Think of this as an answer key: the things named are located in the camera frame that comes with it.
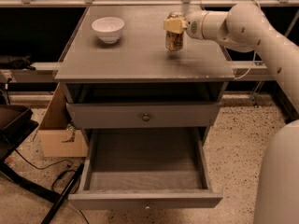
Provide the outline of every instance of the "drawer knob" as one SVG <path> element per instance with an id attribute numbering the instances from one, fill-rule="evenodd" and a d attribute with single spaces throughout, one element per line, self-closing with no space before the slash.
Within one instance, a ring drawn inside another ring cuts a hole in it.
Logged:
<path id="1" fill-rule="evenodd" d="M 150 121 L 150 115 L 148 113 L 144 113 L 142 117 L 143 121 Z"/>

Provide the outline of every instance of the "white robotic arm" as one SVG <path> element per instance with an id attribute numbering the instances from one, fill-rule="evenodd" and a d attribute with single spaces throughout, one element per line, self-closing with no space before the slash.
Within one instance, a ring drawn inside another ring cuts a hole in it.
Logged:
<path id="1" fill-rule="evenodd" d="M 171 20 L 164 29 L 173 30 Z M 276 31 L 263 12 L 253 3 L 242 3 L 228 12 L 193 12 L 181 20 L 181 27 L 191 38 L 214 40 L 232 50 L 256 50 L 271 75 L 299 111 L 299 48 Z"/>

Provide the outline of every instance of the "bowl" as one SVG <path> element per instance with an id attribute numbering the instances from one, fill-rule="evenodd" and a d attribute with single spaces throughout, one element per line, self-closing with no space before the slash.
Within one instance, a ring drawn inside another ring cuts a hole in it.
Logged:
<path id="1" fill-rule="evenodd" d="M 119 18 L 106 17 L 93 22 L 92 28 L 99 39 L 113 44 L 121 38 L 124 21 Z"/>

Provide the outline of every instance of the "drawer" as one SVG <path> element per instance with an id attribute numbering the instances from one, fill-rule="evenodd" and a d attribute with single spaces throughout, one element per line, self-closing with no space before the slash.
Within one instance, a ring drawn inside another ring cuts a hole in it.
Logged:
<path id="1" fill-rule="evenodd" d="M 77 209 L 213 208 L 196 128 L 94 130 Z"/>
<path id="2" fill-rule="evenodd" d="M 77 128 L 209 127 L 221 104 L 67 104 Z"/>

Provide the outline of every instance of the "speckled floor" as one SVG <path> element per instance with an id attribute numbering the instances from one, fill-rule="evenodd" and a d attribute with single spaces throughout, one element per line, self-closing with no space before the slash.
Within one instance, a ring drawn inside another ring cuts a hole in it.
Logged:
<path id="1" fill-rule="evenodd" d="M 223 193 L 214 209 L 106 210 L 83 211 L 90 223 L 252 223 L 258 173 L 263 153 L 271 137 L 284 126 L 284 117 L 268 94 L 260 94 L 260 107 L 253 107 L 246 93 L 225 93 L 223 107 L 205 144 L 206 164 L 212 188 Z M 41 121 L 46 102 L 26 101 L 33 119 Z M 44 158 L 36 132 L 18 148 L 36 166 L 42 167 L 60 158 Z M 50 188 L 67 161 L 46 170 L 37 170 L 17 153 L 11 156 L 12 168 L 20 175 Z M 74 166 L 82 159 L 73 158 Z M 56 186 L 62 190 L 64 182 Z M 51 203 L 0 178 L 0 223 L 40 223 Z M 51 223 L 86 223 L 79 211 L 65 201 Z"/>

